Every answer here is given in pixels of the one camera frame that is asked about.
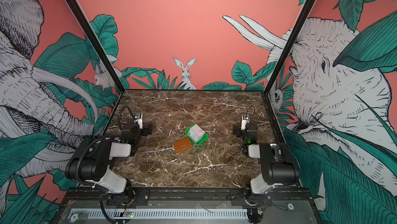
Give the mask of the brown leather card holder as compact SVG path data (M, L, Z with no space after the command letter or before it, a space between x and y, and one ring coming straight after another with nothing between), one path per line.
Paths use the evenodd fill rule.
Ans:
M192 149L192 143L188 137L173 142L173 146L176 154Z

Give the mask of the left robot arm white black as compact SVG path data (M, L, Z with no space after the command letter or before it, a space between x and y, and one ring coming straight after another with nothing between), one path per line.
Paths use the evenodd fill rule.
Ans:
M66 166L66 178L106 193L128 194L132 190L124 177L113 172L113 160L133 157L141 138L151 134L151 124L131 123L122 127L120 136L84 139Z

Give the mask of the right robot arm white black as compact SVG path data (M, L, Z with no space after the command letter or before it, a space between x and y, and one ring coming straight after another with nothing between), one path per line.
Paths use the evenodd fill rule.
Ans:
M295 185L300 178L300 165L286 143L259 143L258 127L243 120L234 126L232 133L241 138L242 153L259 162L261 172L250 181L251 192L255 195L266 194L280 186Z

